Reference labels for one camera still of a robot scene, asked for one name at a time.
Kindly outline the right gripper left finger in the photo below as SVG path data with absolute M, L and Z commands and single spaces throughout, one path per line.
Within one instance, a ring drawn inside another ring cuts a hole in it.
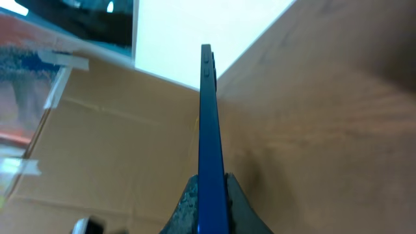
M 173 214 L 160 234 L 197 234 L 198 176 L 189 178 Z

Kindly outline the blue Galaxy smartphone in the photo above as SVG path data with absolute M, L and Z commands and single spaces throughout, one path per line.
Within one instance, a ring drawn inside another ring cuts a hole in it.
M 198 233 L 229 233 L 226 180 L 218 107 L 216 69 L 209 44 L 201 47 L 198 150 Z

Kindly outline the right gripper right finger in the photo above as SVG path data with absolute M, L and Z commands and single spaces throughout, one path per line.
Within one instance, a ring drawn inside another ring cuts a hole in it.
M 260 219 L 245 196 L 237 178 L 227 173 L 227 205 L 231 234 L 273 234 Z

